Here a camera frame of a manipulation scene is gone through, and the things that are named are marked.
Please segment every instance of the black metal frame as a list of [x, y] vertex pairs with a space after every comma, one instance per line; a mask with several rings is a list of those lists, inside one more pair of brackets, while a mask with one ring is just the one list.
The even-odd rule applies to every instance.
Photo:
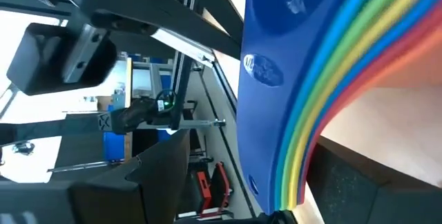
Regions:
[[19, 223], [171, 224], [189, 162], [188, 133], [83, 182], [3, 183], [2, 215]]
[[4, 92], [2, 92], [0, 99], [5, 95], [6, 91], [8, 90], [11, 90], [12, 95], [9, 98], [8, 102], [6, 102], [5, 106], [2, 109], [0, 109], [0, 120], [3, 119], [3, 116], [6, 114], [6, 111], [9, 109], [12, 102], [14, 101], [14, 99], [16, 98], [17, 94], [20, 91], [14, 84], [9, 84], [9, 87]]
[[[77, 7], [71, 4], [71, 1], [75, 2]], [[123, 21], [138, 23], [137, 30], [131, 32], [141, 36], [142, 39], [150, 38], [143, 35], [143, 26], [154, 25], [175, 31], [239, 59], [242, 39], [241, 16], [236, 12], [230, 0], [203, 0], [202, 3], [223, 25], [230, 36], [214, 27], [200, 15], [183, 7], [177, 0], [58, 0], [55, 7], [50, 7], [37, 0], [0, 0], [0, 9], [59, 19], [69, 19], [74, 11], [79, 10], [91, 20], [97, 16], [98, 12], [106, 11], [108, 14], [121, 17]], [[104, 23], [100, 27], [122, 31], [121, 28], [116, 28], [113, 23]]]
[[[195, 0], [184, 0], [183, 5], [190, 10], [194, 10]], [[185, 54], [179, 52], [175, 53], [176, 63], [174, 64], [172, 74], [172, 90], [176, 96], [176, 106], [172, 111], [171, 129], [178, 130], [180, 126], [182, 110], [184, 102], [186, 101], [187, 86], [189, 85], [190, 75], [192, 72], [193, 60]]]

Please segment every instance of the blue plastic panel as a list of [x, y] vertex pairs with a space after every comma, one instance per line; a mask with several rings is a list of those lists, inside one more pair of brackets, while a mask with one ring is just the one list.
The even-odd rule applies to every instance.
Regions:
[[244, 178], [274, 205], [282, 132], [300, 78], [343, 0], [246, 0], [237, 127]]
[[[323, 71], [323, 68], [328, 62], [331, 54], [333, 53], [336, 45], [338, 45], [340, 39], [352, 23], [354, 17], [359, 13], [359, 10], [364, 6], [367, 0], [345, 0], [340, 7], [338, 14], [333, 20], [322, 44], [315, 54], [313, 62], [309, 68], [309, 71], [302, 81], [299, 93], [296, 97], [296, 103], [292, 108], [291, 115], [289, 117], [288, 126], [294, 127], [298, 118], [300, 117], [302, 108], [304, 107], [311, 90], [313, 89], [316, 80]], [[285, 130], [284, 138], [282, 139], [282, 145], [280, 150], [286, 151], [289, 148], [291, 136], [293, 130]], [[275, 188], [275, 204], [276, 208], [280, 209], [281, 204], [281, 191], [282, 191], [282, 177], [285, 166], [285, 153], [280, 153], [278, 157], [278, 164], [276, 167], [276, 188]]]
[[[112, 111], [113, 105], [108, 105], [108, 111]], [[103, 133], [104, 160], [124, 159], [124, 135], [113, 132]]]

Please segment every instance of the metal rod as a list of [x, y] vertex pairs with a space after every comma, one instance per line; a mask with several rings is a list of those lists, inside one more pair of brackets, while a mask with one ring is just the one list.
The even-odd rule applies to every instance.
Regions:
[[[127, 57], [126, 65], [126, 85], [124, 95], [124, 107], [130, 107], [132, 104], [132, 82], [133, 82], [133, 61], [132, 58]], [[132, 133], [127, 133], [124, 136], [124, 160], [129, 160], [132, 157]]]
[[150, 64], [151, 67], [151, 88], [153, 97], [157, 97], [158, 93], [160, 93], [163, 90], [163, 86], [161, 83], [161, 75], [160, 70], [157, 66], [157, 64]]
[[211, 51], [208, 51], [207, 47], [163, 28], [158, 29], [152, 37], [176, 50], [179, 50], [181, 53], [184, 53], [195, 61], [210, 68], [212, 67], [212, 62], [215, 60], [215, 57]]
[[173, 71], [172, 71], [172, 85], [171, 89], [176, 92], [178, 81], [180, 80], [180, 68], [181, 68], [181, 53], [176, 52], [175, 58], [173, 59]]
[[85, 164], [80, 164], [80, 165], [71, 165], [71, 166], [48, 169], [48, 172], [57, 173], [57, 172], [76, 171], [76, 170], [81, 170], [81, 169], [93, 169], [93, 168], [100, 168], [100, 167], [106, 167], [106, 166], [111, 166], [111, 165], [120, 165], [122, 163], [123, 163], [123, 160], [90, 162], [90, 163], [85, 163]]
[[182, 54], [182, 66], [180, 73], [180, 80], [176, 89], [175, 106], [171, 113], [171, 129], [178, 130], [180, 127], [180, 121], [182, 111], [184, 108], [184, 102], [186, 100], [187, 86], [192, 72], [193, 60], [186, 55]]
[[[173, 71], [171, 64], [155, 64], [160, 71]], [[151, 64], [148, 62], [133, 62], [133, 69], [150, 70]]]
[[92, 133], [99, 131], [97, 114], [90, 113], [78, 118], [51, 120], [23, 124], [0, 124], [0, 147], [37, 138]]
[[[177, 129], [198, 129], [206, 127], [219, 127], [224, 124], [219, 120], [183, 120]], [[168, 124], [146, 124], [141, 123], [137, 129], [170, 129]]]

